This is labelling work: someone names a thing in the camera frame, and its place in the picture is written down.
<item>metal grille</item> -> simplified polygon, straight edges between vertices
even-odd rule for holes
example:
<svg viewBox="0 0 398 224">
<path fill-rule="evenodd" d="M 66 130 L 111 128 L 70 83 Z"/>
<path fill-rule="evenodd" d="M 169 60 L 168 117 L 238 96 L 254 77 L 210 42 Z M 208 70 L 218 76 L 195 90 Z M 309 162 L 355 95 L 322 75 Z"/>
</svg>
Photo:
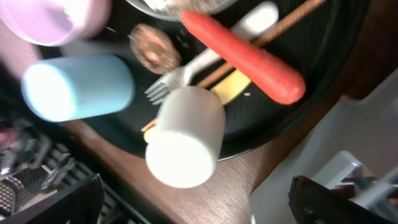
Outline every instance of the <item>metal grille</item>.
<svg viewBox="0 0 398 224">
<path fill-rule="evenodd" d="M 0 207 L 2 215 L 8 217 L 18 212 L 39 192 L 48 173 L 41 167 L 25 169 L 0 182 Z"/>
</svg>

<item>black tray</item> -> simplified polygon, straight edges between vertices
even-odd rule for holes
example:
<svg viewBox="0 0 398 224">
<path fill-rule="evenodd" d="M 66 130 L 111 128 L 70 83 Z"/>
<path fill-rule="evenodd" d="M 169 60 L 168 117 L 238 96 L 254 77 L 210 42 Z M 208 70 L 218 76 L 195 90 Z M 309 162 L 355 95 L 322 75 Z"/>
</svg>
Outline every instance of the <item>black tray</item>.
<svg viewBox="0 0 398 224">
<path fill-rule="evenodd" d="M 239 0 L 227 10 L 215 15 L 222 24 L 232 26 L 261 0 Z M 275 0 L 280 19 L 301 5 L 304 0 Z M 227 159 L 255 149 L 286 131 L 303 118 L 323 96 L 345 62 L 360 31 L 368 0 L 329 0 L 302 19 L 287 32 L 266 46 L 266 49 L 295 67 L 305 77 L 307 91 L 302 100 L 282 106 L 269 99 L 254 84 L 228 105 L 226 129 L 220 159 Z M 147 16 L 130 6 L 125 0 L 114 0 L 108 27 L 91 40 L 74 41 L 63 47 L 43 47 L 43 58 L 91 54 L 115 54 L 131 68 L 136 80 L 136 96 L 124 111 L 85 119 L 98 134 L 117 147 L 144 157 L 146 143 L 140 129 L 152 120 L 159 109 L 153 106 L 144 91 L 159 77 L 145 69 L 131 52 L 129 37 L 138 23 L 146 23 L 164 30 L 171 37 L 183 57 L 190 61 L 205 46 L 192 37 L 179 22 L 167 22 Z M 178 41 L 188 43 L 186 48 Z M 201 72 L 197 83 L 217 66 Z"/>
</svg>

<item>brown cookie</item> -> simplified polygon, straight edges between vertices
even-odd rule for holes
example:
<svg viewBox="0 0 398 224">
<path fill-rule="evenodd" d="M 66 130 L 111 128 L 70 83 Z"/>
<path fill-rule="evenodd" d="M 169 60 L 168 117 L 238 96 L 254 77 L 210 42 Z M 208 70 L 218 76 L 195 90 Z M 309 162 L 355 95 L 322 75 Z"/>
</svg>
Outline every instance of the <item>brown cookie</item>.
<svg viewBox="0 0 398 224">
<path fill-rule="evenodd" d="M 151 72 L 163 75 L 180 66 L 181 56 L 163 31 L 138 24 L 131 31 L 131 50 Z"/>
</svg>

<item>wooden chopstick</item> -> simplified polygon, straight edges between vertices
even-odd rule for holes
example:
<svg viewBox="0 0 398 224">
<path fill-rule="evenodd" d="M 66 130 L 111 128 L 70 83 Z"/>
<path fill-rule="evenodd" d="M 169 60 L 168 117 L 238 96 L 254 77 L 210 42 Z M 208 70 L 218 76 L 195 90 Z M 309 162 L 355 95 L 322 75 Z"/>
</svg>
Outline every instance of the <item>wooden chopstick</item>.
<svg viewBox="0 0 398 224">
<path fill-rule="evenodd" d="M 253 42 L 253 45 L 257 47 L 265 46 L 267 43 L 274 40 L 278 35 L 281 35 L 281 33 L 285 32 L 288 28 L 290 28 L 296 22 L 308 15 L 314 9 L 319 7 L 325 1 L 326 0 L 306 0 L 298 8 L 293 10 L 293 12 L 291 12 L 289 15 L 285 16 L 281 21 L 279 21 L 275 26 L 271 27 L 269 31 L 256 39 Z M 203 79 L 200 83 L 198 83 L 197 86 L 201 88 L 208 88 L 210 85 L 219 80 L 222 76 L 231 71 L 233 68 L 234 67 L 230 63 L 226 62 L 220 68 L 218 68 L 213 73 L 208 75 L 205 79 Z M 156 118 L 146 124 L 143 128 L 141 128 L 141 131 L 147 131 L 149 128 L 155 125 L 155 123 Z"/>
</svg>

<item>black plastic object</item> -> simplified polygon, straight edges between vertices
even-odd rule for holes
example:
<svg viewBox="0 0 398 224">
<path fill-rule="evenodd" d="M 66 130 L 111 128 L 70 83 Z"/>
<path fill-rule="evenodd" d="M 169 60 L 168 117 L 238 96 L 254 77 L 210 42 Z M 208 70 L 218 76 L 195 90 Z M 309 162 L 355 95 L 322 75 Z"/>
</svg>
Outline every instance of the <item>black plastic object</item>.
<svg viewBox="0 0 398 224">
<path fill-rule="evenodd" d="M 285 17 L 305 0 L 274 1 L 280 18 Z M 261 0 L 238 1 L 215 15 L 230 27 L 238 22 Z M 368 8 L 368 0 L 329 0 L 280 35 L 266 49 L 295 67 L 305 77 L 307 92 L 302 100 L 290 106 L 273 102 L 254 84 L 228 105 L 226 129 L 220 159 L 237 156 L 255 149 L 286 131 L 303 118 L 320 100 L 339 74 L 351 47 L 355 43 Z M 158 106 L 151 105 L 144 91 L 158 78 L 144 68 L 130 49 L 127 36 L 138 23 L 146 23 L 164 30 L 183 57 L 190 61 L 205 46 L 192 37 L 179 22 L 154 19 L 131 7 L 124 0 L 115 0 L 108 28 L 97 38 L 74 41 L 60 48 L 39 47 L 43 58 L 91 54 L 115 54 L 131 68 L 136 80 L 136 97 L 124 111 L 85 119 L 98 134 L 127 152 L 144 157 L 146 143 L 140 129 L 155 118 Z M 201 72 L 199 82 L 217 66 Z"/>
<path fill-rule="evenodd" d="M 2 223 L 95 224 L 103 204 L 104 188 L 100 175 L 96 174 L 51 195 Z"/>
<path fill-rule="evenodd" d="M 293 178 L 289 205 L 298 224 L 393 224 L 304 176 Z"/>
</svg>

